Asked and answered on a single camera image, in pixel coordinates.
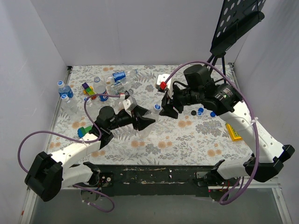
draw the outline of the cable tie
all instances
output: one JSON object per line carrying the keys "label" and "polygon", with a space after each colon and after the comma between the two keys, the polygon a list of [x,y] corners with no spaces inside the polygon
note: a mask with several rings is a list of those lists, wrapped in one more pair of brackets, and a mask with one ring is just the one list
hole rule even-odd
{"label": "cable tie", "polygon": [[251,125],[253,125],[254,123],[256,123],[258,120],[258,117],[255,117],[254,120],[251,121]]}
{"label": "cable tie", "polygon": [[82,138],[82,144],[84,144],[86,147],[87,147],[87,145],[86,145],[86,143],[84,142],[84,139]]}

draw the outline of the gray floor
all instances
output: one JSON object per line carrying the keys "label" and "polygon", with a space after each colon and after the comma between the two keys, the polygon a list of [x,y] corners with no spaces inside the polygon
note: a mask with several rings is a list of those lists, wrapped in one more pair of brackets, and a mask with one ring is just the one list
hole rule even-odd
{"label": "gray floor", "polygon": [[[226,206],[193,196],[116,196],[113,199],[114,211],[103,213],[82,203],[80,190],[61,190],[49,202],[37,199],[30,223],[282,223],[272,189],[248,189]],[[111,206],[105,198],[96,204],[107,209]]]}

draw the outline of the yellow block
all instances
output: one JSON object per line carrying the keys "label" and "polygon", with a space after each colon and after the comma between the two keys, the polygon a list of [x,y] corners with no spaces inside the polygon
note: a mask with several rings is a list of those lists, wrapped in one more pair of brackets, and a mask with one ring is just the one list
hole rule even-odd
{"label": "yellow block", "polygon": [[226,128],[228,129],[228,133],[232,141],[243,140],[242,137],[228,123],[226,123]]}

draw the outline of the table surface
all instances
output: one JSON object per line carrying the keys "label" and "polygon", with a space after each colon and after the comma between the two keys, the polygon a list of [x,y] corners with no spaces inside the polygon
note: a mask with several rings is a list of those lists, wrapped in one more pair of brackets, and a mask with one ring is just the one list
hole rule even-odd
{"label": "table surface", "polygon": [[[80,110],[81,120],[72,120],[60,110],[54,131],[79,139],[77,130],[91,125],[91,121],[83,110],[82,83],[93,84],[93,77],[104,76],[124,69],[137,69],[138,76],[132,86],[133,96],[138,105],[151,109],[161,102],[163,93],[158,92],[155,81],[159,74],[170,74],[177,65],[117,65],[117,66],[74,66],[69,85],[71,86]],[[186,83],[183,70],[174,79]],[[229,66],[227,76],[233,80]],[[217,80],[221,76],[213,71],[212,77]],[[100,109],[105,105],[114,105],[115,98],[106,102],[96,100]],[[233,142],[219,117],[212,118],[210,111],[205,110],[202,116],[192,116],[192,110],[199,105],[185,106],[178,119],[159,116],[150,135],[140,139],[132,125],[113,130],[114,138],[100,151],[94,152],[79,163],[90,161],[94,164],[127,164],[127,165],[214,165],[221,159],[232,160],[250,155],[252,152],[244,141]],[[71,144],[71,141],[53,136],[48,153],[55,152]]]}

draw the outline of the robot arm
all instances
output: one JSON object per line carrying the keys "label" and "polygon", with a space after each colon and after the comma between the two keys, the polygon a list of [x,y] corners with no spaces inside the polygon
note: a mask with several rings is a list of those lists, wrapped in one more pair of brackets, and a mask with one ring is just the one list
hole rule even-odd
{"label": "robot arm", "polygon": [[256,153],[253,122],[256,122],[258,128],[260,147],[259,166],[254,179],[265,182],[276,176],[284,166],[283,162],[294,153],[294,148],[291,145],[281,144],[257,120],[252,121],[240,94],[229,84],[216,85],[207,67],[193,65],[184,71],[184,76],[188,83],[186,88],[178,88],[171,78],[165,90],[162,90],[160,84],[165,82],[169,75],[159,75],[156,88],[159,91],[166,91],[162,99],[163,110],[160,115],[177,119],[178,113],[182,113],[184,106],[202,104],[229,123],[253,152],[251,156],[238,160],[219,161],[203,176],[202,181],[207,184],[221,184],[230,178],[251,175]]}
{"label": "robot arm", "polygon": [[154,119],[142,117],[148,110],[137,105],[131,96],[123,98],[124,109],[118,114],[110,106],[101,108],[96,125],[102,132],[100,141],[85,143],[85,141],[96,140],[99,136],[95,126],[90,132],[81,138],[82,143],[73,143],[68,147],[52,154],[39,153],[25,179],[25,183],[41,197],[43,201],[49,201],[55,197],[60,189],[73,184],[84,182],[89,186],[99,183],[100,170],[90,162],[76,164],[90,153],[96,152],[106,146],[113,138],[110,130],[118,127],[133,125],[136,130],[143,130]]}

